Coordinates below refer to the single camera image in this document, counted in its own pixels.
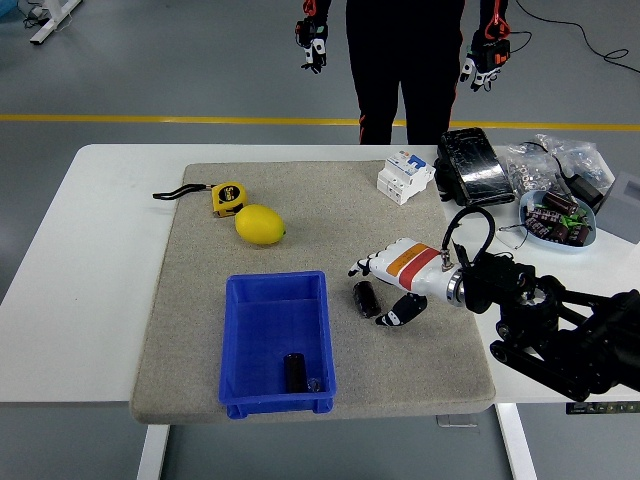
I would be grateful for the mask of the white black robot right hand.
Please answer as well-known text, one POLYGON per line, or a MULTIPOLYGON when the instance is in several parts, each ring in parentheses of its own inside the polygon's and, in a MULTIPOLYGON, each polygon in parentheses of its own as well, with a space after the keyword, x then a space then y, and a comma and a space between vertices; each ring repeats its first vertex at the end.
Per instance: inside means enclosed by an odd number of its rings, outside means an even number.
POLYGON ((421 314, 429 296, 455 304, 454 290, 459 284, 457 271, 457 264, 443 267, 440 250, 410 238, 400 238, 385 249, 356 261, 348 275, 372 274, 405 292, 387 313, 375 320, 380 326, 398 327, 421 314))

